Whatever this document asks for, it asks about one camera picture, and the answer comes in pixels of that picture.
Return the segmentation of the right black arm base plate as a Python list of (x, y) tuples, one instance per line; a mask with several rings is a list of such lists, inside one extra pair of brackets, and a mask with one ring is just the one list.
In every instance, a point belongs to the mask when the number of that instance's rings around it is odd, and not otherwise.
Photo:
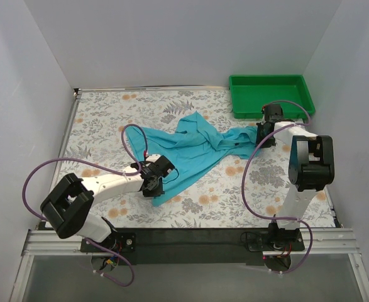
[(240, 242), (250, 252), (302, 252), (305, 250), (301, 234), (298, 235), (269, 235), (268, 232), (243, 232)]

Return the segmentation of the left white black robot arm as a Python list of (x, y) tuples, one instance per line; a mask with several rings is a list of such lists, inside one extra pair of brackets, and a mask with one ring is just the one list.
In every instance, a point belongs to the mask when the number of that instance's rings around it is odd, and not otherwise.
[(132, 163), (120, 174), (79, 178), (65, 175), (42, 202), (40, 209), (61, 239), (79, 235), (89, 238), (105, 252), (115, 248), (118, 231), (105, 218), (90, 213), (103, 201), (127, 193), (141, 192), (146, 198), (164, 194), (163, 179), (175, 166), (163, 155), (151, 155)]

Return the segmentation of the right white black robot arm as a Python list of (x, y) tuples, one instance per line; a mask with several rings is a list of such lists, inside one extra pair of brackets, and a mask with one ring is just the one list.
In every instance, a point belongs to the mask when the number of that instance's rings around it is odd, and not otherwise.
[(275, 215), (261, 242), (275, 250), (302, 241), (300, 219), (319, 191), (334, 180), (333, 139), (316, 135), (284, 118), (278, 101), (262, 108), (263, 121), (257, 124), (256, 146), (272, 147), (279, 140), (290, 146), (288, 177), (291, 183), (281, 210)]

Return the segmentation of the turquoise t shirt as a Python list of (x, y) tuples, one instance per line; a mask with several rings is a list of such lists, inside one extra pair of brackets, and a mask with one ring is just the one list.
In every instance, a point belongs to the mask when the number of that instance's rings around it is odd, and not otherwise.
[(125, 130), (137, 159), (143, 159), (147, 148), (150, 155), (165, 156), (177, 169), (164, 182), (165, 193), (152, 199), (155, 207), (185, 191), (225, 157), (248, 159), (255, 149), (256, 134), (256, 126), (231, 128), (221, 133), (198, 112), (181, 118), (174, 133), (145, 127), (139, 130), (133, 126)]

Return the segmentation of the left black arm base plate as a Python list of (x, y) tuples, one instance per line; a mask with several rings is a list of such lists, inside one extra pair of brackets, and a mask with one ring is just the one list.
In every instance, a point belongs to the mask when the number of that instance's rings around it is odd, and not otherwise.
[[(112, 233), (103, 242), (97, 243), (101, 247), (113, 252), (129, 253), (136, 250), (136, 234), (133, 232)], [(103, 252), (102, 249), (88, 243), (85, 239), (81, 241), (81, 252)]]

